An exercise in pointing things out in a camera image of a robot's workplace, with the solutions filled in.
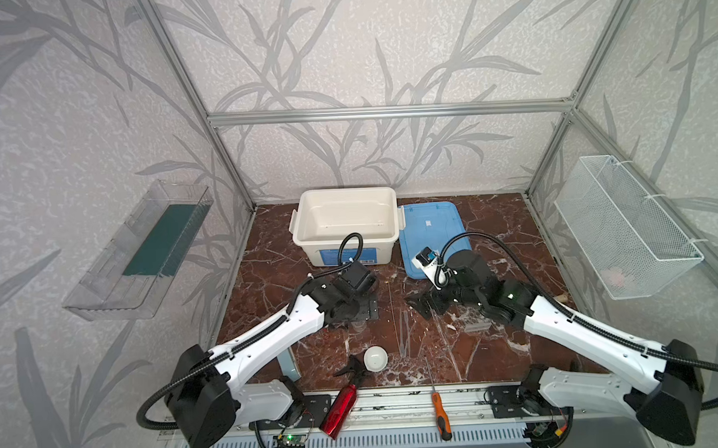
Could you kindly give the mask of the clear test tube rack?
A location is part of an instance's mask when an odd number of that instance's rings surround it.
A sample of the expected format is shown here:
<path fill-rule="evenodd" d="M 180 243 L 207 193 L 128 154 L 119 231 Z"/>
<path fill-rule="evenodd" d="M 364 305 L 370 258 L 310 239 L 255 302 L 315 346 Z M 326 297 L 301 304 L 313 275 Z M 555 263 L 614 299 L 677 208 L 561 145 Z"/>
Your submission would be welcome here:
<path fill-rule="evenodd" d="M 463 325 L 463 332 L 464 333 L 481 333 L 484 334 L 487 332 L 487 330 L 490 330 L 492 327 L 493 322 L 489 320 L 488 318 L 481 318 L 477 321 L 469 321 L 465 325 Z"/>

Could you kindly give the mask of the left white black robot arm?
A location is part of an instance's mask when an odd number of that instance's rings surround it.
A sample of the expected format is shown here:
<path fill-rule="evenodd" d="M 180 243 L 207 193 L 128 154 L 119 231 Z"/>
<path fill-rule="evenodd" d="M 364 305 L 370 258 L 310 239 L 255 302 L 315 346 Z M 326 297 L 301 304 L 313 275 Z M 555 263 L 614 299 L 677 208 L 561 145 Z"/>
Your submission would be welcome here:
<path fill-rule="evenodd" d="M 376 284 L 360 262 L 309 275 L 264 322 L 208 351 L 184 351 L 171 382 L 139 407 L 137 425 L 178 430 L 190 448 L 211 448 L 237 425 L 301 416 L 304 396 L 293 381 L 254 384 L 253 376 L 307 336 L 355 320 L 374 301 Z"/>

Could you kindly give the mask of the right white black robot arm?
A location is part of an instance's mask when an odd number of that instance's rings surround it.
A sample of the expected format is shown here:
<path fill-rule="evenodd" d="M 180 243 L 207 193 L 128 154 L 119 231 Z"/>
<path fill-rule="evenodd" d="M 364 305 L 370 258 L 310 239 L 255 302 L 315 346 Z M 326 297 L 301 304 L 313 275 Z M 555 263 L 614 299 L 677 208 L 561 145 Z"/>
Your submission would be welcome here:
<path fill-rule="evenodd" d="M 583 374 L 533 366 L 517 399 L 529 414 L 561 408 L 613 413 L 665 441 L 692 446 L 701 413 L 718 408 L 718 364 L 699 360 L 681 340 L 664 345 L 602 324 L 533 282 L 499 279 L 468 249 L 442 262 L 426 248 L 412 265 L 433 284 L 408 300 L 424 318 L 445 314 L 453 305 L 472 306 L 485 318 L 546 338 L 604 368 L 602 374 Z"/>

